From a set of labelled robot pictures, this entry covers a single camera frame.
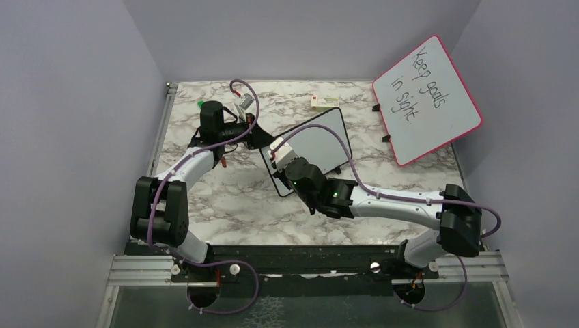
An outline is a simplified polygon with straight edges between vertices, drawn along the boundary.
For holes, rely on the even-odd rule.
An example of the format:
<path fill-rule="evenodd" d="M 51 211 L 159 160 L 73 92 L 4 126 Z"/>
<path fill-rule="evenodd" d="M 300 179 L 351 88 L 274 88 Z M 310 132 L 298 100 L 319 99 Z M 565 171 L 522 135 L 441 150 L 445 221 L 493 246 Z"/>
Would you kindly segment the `black framed small whiteboard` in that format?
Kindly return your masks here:
<path fill-rule="evenodd" d="M 280 135 L 277 135 L 275 139 L 286 138 L 300 127 L 312 124 L 319 124 L 333 130 L 341 138 L 348 152 L 352 152 L 342 110 L 338 107 L 329 109 L 310 120 L 284 131 Z M 298 156 L 305 157 L 308 162 L 317 165 L 323 174 L 328 174 L 348 163 L 341 144 L 331 133 L 324 129 L 305 129 L 292 137 L 289 140 L 289 145 L 295 150 Z M 265 146 L 261 148 L 259 152 L 266 164 L 266 169 L 273 181 L 278 196 L 287 197 L 293 193 L 293 191 L 287 188 L 278 178 L 274 177 L 274 169 L 271 165 L 270 157 L 267 154 L 268 150 L 269 147 Z"/>

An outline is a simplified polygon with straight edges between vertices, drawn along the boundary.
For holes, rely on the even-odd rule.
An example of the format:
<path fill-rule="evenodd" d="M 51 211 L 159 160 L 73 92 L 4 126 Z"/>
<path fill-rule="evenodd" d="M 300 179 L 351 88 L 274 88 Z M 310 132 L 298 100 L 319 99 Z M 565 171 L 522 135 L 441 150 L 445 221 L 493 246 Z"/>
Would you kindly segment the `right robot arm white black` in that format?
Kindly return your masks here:
<path fill-rule="evenodd" d="M 314 164 L 298 157 L 274 176 L 305 203 L 311 214 L 327 217 L 381 217 L 427 228 L 418 237 L 404 240 L 394 259 L 395 272 L 410 278 L 447 254 L 474 258 L 481 244 L 481 211 L 463 188 L 449 184 L 443 192 L 378 195 L 355 180 L 328 178 Z"/>

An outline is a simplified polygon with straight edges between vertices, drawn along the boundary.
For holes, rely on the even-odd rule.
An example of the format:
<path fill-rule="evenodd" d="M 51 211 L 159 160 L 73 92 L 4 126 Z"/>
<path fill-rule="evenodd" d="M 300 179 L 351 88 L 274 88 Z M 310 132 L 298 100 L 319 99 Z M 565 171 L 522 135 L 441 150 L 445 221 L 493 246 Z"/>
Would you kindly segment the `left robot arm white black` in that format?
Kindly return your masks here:
<path fill-rule="evenodd" d="M 223 163 L 227 145 L 244 144 L 249 150 L 269 146 L 274 137 L 257 123 L 256 115 L 238 114 L 225 121 L 229 109 L 218 101 L 200 106 L 200 126 L 184 155 L 155 177 L 142 176 L 136 182 L 130 219 L 130 235 L 153 250 L 167 251 L 190 261 L 188 270 L 198 280 L 214 274 L 210 246 L 189 230 L 188 191 L 200 178 Z"/>

